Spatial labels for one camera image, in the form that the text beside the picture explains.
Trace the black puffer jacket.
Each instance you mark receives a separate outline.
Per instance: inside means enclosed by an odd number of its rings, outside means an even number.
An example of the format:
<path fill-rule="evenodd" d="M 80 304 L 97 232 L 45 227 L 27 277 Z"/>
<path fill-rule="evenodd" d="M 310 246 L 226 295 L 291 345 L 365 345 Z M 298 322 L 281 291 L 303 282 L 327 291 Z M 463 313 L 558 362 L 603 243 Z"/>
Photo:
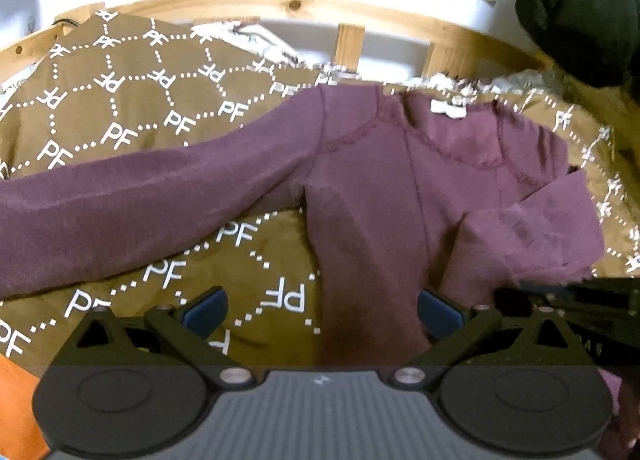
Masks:
<path fill-rule="evenodd" d="M 639 100 L 639 0 L 515 0 L 515 11 L 564 72 Z"/>

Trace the white patterned pillow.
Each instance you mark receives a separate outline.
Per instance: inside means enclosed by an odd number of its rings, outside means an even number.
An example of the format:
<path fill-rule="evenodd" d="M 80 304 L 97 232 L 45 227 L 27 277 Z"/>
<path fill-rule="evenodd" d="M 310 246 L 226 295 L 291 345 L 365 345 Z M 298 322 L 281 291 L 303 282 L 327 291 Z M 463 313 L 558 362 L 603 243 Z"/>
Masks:
<path fill-rule="evenodd" d="M 196 24 L 191 27 L 191 36 L 200 38 L 200 42 L 222 40 L 233 47 L 291 68 L 315 68 L 319 65 L 317 60 L 304 56 L 277 34 L 257 23 L 235 20 Z"/>

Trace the maroon long sleeve top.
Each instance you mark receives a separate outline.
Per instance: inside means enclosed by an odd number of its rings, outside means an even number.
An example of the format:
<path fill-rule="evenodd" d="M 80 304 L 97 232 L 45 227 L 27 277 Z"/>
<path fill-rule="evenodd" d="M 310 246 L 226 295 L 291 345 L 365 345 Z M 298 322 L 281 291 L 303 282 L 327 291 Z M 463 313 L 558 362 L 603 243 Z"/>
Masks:
<path fill-rule="evenodd" d="M 6 181 L 1 294 L 99 281 L 175 255 L 243 216 L 302 209 L 322 281 L 320 360 L 424 352 L 416 302 L 585 279 L 604 241 L 565 141 L 497 102 L 462 119 L 419 91 L 318 86 L 186 148 Z"/>

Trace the brown patterned duvet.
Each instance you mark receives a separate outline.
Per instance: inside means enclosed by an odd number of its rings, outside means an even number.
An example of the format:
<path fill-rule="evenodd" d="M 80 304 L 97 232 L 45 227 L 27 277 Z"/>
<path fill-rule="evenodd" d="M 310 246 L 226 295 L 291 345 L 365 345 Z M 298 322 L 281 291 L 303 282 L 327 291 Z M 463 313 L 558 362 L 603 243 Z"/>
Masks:
<path fill-rule="evenodd" d="M 1 99 L 1 186 L 51 169 L 119 155 L 186 148 L 260 119 L 318 86 L 419 91 L 448 102 L 454 86 L 335 84 L 233 47 L 190 27 L 100 11 L 58 38 L 24 82 Z M 461 99 L 500 102 L 553 131 L 582 169 L 602 229 L 604 254 L 589 276 L 635 277 L 639 224 L 617 172 L 616 134 L 583 108 L 532 89 Z M 36 382 L 74 325 L 104 306 L 134 316 L 183 305 L 218 284 L 229 313 L 208 342 L 237 362 L 311 367 L 320 360 L 322 281 L 302 209 L 231 220 L 198 244 L 99 281 L 5 298 L 1 294 L 1 453 L 37 459 L 47 450 L 32 420 Z"/>

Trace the wooden bed frame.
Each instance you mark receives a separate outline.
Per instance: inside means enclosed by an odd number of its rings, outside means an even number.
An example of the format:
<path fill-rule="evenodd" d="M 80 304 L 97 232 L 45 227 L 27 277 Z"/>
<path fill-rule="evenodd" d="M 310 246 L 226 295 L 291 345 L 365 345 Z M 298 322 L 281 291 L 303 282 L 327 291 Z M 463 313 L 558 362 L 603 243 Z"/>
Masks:
<path fill-rule="evenodd" d="M 116 12 L 167 22 L 195 24 L 224 20 L 260 22 L 299 20 L 337 27 L 333 62 L 355 71 L 364 33 L 379 30 L 385 35 L 427 42 L 422 68 L 424 76 L 444 73 L 454 78 L 482 78 L 480 64 L 491 61 L 511 72 L 552 68 L 545 54 L 529 53 L 495 37 L 423 13 L 393 10 L 346 0 L 142 0 L 122 4 Z"/>

